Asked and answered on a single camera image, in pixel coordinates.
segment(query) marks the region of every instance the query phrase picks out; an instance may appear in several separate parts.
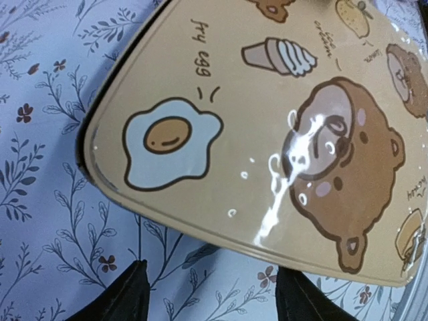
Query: cartoon illustration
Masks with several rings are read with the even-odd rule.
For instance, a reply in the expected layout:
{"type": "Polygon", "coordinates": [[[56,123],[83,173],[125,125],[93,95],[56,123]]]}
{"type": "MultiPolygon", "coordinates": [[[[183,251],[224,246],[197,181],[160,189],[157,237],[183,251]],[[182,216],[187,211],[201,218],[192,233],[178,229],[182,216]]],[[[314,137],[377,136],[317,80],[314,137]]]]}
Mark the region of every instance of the cartoon illustration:
{"type": "Polygon", "coordinates": [[[286,6],[291,5],[296,0],[247,0],[255,3],[256,7],[268,19],[278,23],[285,23],[288,17],[286,6]]]}
{"type": "Polygon", "coordinates": [[[317,58],[297,43],[278,38],[244,47],[242,59],[251,66],[277,72],[281,76],[304,77],[317,66],[317,58]]]}
{"type": "Polygon", "coordinates": [[[395,247],[404,262],[403,271],[407,271],[422,256],[426,241],[426,228],[420,209],[410,214],[399,229],[395,247]]]}
{"type": "Polygon", "coordinates": [[[416,118],[426,117],[428,85],[417,56],[399,45],[390,44],[387,47],[387,57],[395,90],[405,108],[416,118]]]}
{"type": "Polygon", "coordinates": [[[138,191],[165,189],[183,179],[202,179],[209,170],[211,144],[223,122],[190,101],[169,98],[137,112],[125,124],[126,184],[138,191]]]}
{"type": "Polygon", "coordinates": [[[336,242],[342,271],[361,270],[367,233],[388,207],[404,162],[401,135],[361,85],[333,78],[299,108],[282,168],[296,209],[336,242]]]}
{"type": "Polygon", "coordinates": [[[373,19],[373,16],[366,11],[366,3],[364,1],[359,1],[355,5],[352,0],[337,0],[336,12],[342,22],[358,38],[368,37],[370,34],[368,19],[373,19]]]}

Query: blue floral fabric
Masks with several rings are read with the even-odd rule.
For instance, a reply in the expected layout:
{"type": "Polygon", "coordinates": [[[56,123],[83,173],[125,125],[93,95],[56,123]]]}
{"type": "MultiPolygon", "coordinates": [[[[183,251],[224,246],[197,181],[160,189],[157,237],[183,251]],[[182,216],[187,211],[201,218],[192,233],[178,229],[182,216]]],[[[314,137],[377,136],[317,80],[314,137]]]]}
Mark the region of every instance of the blue floral fabric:
{"type": "MultiPolygon", "coordinates": [[[[376,4],[399,12],[389,2],[376,4]]],[[[130,213],[76,168],[76,133],[94,94],[157,5],[0,2],[0,321],[65,320],[135,259],[148,260],[149,320],[278,319],[277,267],[130,213]]],[[[404,291],[310,279],[359,320],[392,320],[404,291]]]]}

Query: brown bear illustration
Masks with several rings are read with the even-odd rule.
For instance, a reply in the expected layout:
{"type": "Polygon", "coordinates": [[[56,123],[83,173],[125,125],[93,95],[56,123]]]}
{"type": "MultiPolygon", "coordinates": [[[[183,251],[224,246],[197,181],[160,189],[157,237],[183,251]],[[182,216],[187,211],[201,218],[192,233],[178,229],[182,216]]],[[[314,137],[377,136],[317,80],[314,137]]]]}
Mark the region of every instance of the brown bear illustration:
{"type": "Polygon", "coordinates": [[[288,17],[287,5],[292,4],[295,0],[247,0],[255,3],[256,7],[268,19],[278,23],[285,23],[288,17]]]}
{"type": "Polygon", "coordinates": [[[416,118],[426,117],[428,86],[417,56],[399,45],[390,44],[387,47],[387,57],[395,90],[405,108],[416,118]]]}
{"type": "Polygon", "coordinates": [[[367,233],[388,207],[404,162],[401,135],[361,85],[333,78],[299,108],[282,168],[296,209],[336,242],[342,271],[361,270],[367,233]]]}

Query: fried egg illustration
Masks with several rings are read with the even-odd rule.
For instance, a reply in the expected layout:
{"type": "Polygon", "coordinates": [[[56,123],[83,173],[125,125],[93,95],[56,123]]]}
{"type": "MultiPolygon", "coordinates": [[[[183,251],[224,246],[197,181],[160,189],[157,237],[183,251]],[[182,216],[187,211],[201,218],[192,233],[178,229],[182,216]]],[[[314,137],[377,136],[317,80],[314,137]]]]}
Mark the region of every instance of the fried egg illustration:
{"type": "Polygon", "coordinates": [[[184,98],[169,98],[133,114],[124,127],[128,164],[125,182],[138,191],[158,191],[183,179],[202,179],[211,144],[223,122],[184,98]]]}

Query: beige cutting board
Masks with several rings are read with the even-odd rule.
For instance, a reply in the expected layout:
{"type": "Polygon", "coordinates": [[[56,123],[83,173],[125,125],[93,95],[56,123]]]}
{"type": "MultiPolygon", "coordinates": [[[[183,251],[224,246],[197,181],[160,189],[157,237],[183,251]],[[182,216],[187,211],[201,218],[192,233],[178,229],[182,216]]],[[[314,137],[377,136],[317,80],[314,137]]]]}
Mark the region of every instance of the beige cutting board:
{"type": "Polygon", "coordinates": [[[80,158],[108,197],[199,239],[402,286],[425,245],[425,60],[364,1],[167,1],[80,158]]]}

